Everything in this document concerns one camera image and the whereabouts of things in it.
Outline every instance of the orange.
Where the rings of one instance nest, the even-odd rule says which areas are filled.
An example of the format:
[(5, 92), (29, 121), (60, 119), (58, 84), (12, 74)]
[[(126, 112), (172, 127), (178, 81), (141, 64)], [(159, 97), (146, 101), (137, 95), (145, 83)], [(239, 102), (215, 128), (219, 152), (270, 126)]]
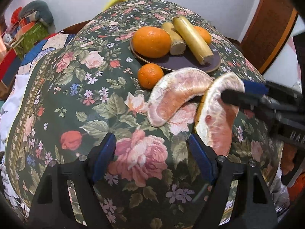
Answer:
[(194, 26), (196, 31), (201, 35), (204, 41), (209, 45), (212, 42), (211, 35), (209, 34), (208, 30), (204, 29), (203, 27)]
[(132, 37), (133, 49), (148, 58), (161, 58), (170, 51), (170, 35), (158, 27), (141, 27)]
[(138, 72), (138, 80), (142, 87), (152, 89), (155, 84), (164, 76), (163, 70), (156, 64), (145, 64)]

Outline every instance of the gray plush toy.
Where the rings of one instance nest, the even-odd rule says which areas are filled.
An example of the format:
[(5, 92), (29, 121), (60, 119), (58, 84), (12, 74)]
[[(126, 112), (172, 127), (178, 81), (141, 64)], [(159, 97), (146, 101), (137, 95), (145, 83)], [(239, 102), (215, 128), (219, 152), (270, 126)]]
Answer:
[(44, 1), (32, 1), (24, 6), (19, 12), (18, 18), (21, 20), (29, 16), (31, 22), (40, 21), (46, 27), (53, 26), (53, 16), (48, 5)]

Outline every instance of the dark purple plate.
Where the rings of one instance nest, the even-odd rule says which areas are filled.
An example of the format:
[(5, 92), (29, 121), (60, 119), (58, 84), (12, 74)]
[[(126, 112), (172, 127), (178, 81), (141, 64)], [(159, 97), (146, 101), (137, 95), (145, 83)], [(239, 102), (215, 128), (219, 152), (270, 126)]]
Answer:
[(131, 52), (135, 55), (136, 58), (142, 60), (145, 63), (154, 63), (159, 65), (161, 68), (168, 70), (168, 71), (174, 71), (178, 70), (184, 67), (193, 67), (193, 68), (198, 68), (200, 70), (203, 70), (204, 72), (208, 73), (211, 71), (214, 71), (218, 69), (220, 66), (220, 55), (215, 46), (213, 44), (210, 44), (209, 47), (211, 48), (212, 52), (214, 53), (214, 57), (211, 63), (206, 63), (204, 65), (200, 65), (191, 52), (191, 50), (186, 47), (183, 55), (178, 55), (178, 56), (173, 56), (170, 54), (165, 55), (162, 58), (158, 59), (151, 59), (144, 57), (132, 48), (132, 41), (130, 41), (130, 50)]

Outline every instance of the pomelo segment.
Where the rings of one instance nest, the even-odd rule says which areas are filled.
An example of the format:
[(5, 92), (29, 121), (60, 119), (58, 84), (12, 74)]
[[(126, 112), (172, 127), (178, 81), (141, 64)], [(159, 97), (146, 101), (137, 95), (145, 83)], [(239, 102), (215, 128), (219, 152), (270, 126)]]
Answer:
[(225, 104), (220, 95), (225, 89), (245, 91), (244, 83), (233, 72), (217, 78), (204, 94), (197, 110), (195, 132), (217, 155), (227, 156), (232, 142), (232, 126), (239, 107)]
[(164, 125), (185, 102), (203, 95), (211, 83), (208, 74), (192, 67), (165, 75), (157, 82), (148, 100), (149, 123), (154, 127)]

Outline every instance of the table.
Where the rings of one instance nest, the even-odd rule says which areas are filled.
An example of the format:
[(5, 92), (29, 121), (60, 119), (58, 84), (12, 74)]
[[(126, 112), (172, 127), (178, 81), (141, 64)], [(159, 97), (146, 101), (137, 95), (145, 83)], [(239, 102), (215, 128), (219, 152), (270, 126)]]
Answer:
[[(233, 71), (242, 79), (264, 81), (232, 43), (189, 9), (162, 0), (129, 0), (111, 7), (32, 72), (6, 151), (10, 181), (26, 205), (46, 164), (87, 154), (110, 131), (117, 138), (115, 159), (95, 188), (115, 228), (193, 225), (212, 188), (200, 176), (185, 142), (198, 104), (183, 106), (183, 118), (174, 116), (163, 127), (151, 127), (146, 118), (150, 93), (138, 84), (141, 63), (128, 47), (139, 27), (160, 26), (179, 14), (210, 32), (222, 58), (211, 77)], [(268, 138), (266, 125), (250, 111), (239, 112), (232, 129), (231, 161), (257, 160), (271, 187), (282, 147)], [(232, 183), (223, 221), (230, 216), (236, 185)], [(82, 223), (72, 183), (69, 193)]]

